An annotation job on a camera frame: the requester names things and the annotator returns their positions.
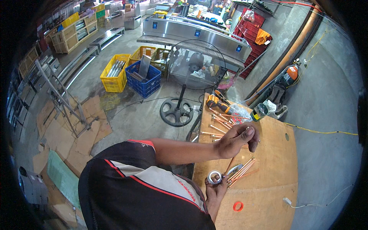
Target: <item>red tape roll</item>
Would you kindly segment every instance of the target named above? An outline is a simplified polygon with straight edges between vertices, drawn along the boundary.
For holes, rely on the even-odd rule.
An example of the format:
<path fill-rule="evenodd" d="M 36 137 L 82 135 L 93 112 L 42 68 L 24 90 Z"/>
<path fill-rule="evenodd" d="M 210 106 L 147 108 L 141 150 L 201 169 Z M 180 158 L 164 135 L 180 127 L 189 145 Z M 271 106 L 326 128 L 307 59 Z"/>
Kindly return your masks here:
<path fill-rule="evenodd" d="M 236 206 L 237 206 L 238 204 L 240 204 L 240 208 L 239 208 L 238 210 L 236 210 Z M 235 204 L 234 204 L 234 206 L 233 206 L 233 210 L 234 210 L 235 212 L 240 212 L 241 210 L 243 210 L 243 208 L 244 208 L 244 204 L 243 204 L 242 202 L 240 202 L 240 201 L 235 202 Z"/>

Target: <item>green container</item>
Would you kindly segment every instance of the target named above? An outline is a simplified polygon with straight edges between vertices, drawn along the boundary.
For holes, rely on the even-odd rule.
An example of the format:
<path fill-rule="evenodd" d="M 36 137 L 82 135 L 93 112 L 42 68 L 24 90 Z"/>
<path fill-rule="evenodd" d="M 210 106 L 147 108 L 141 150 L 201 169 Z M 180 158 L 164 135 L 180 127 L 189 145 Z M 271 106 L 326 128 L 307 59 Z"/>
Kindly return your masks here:
<path fill-rule="evenodd" d="M 96 12 L 96 19 L 105 16 L 105 9 Z"/>

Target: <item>green sheet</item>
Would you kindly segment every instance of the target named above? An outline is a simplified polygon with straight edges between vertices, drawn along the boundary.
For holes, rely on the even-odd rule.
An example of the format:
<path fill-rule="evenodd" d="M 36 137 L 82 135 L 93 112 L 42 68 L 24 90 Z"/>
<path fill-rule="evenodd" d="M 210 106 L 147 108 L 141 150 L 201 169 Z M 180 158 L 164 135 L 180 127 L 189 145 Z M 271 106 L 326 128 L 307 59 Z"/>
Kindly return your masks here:
<path fill-rule="evenodd" d="M 68 168 L 59 155 L 50 149 L 47 174 L 60 192 L 77 208 L 81 209 L 78 197 L 79 178 Z"/>

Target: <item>silver tape roll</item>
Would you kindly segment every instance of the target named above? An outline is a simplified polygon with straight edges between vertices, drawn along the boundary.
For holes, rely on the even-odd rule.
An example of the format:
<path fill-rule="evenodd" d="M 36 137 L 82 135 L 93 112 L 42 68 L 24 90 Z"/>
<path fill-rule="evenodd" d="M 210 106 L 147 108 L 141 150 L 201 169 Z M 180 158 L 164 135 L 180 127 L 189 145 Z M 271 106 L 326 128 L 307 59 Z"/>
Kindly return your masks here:
<path fill-rule="evenodd" d="M 215 182 L 211 179 L 211 175 L 213 175 L 213 174 L 219 175 L 219 177 L 220 177 L 220 179 L 219 179 L 219 180 L 217 180 L 217 183 L 215 183 Z M 210 172 L 209 172 L 209 174 L 208 174 L 208 176 L 207 176 L 207 180 L 208 180 L 208 182 L 210 182 L 211 184 L 218 184 L 218 183 L 220 183 L 220 182 L 221 182 L 221 180 L 222 180 L 221 173 L 220 173 L 219 171 L 217 171 L 217 170 L 212 170 L 212 171 L 210 171 Z"/>

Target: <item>blue plastic crate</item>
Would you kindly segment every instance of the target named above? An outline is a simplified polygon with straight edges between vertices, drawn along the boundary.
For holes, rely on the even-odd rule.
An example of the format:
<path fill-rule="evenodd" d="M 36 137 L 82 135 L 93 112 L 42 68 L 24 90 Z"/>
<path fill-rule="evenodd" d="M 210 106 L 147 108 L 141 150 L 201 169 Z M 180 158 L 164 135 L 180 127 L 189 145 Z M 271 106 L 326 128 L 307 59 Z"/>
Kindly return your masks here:
<path fill-rule="evenodd" d="M 133 63 L 125 68 L 128 85 L 132 87 L 135 91 L 137 91 L 137 93 L 139 93 L 143 98 L 148 98 L 151 94 L 153 94 L 156 90 L 160 88 L 161 71 L 159 71 L 152 65 L 149 65 L 146 78 L 148 79 L 148 81 L 146 83 L 142 83 L 130 76 L 130 74 L 133 72 L 138 73 L 140 64 L 141 61 L 137 61 L 136 63 Z"/>

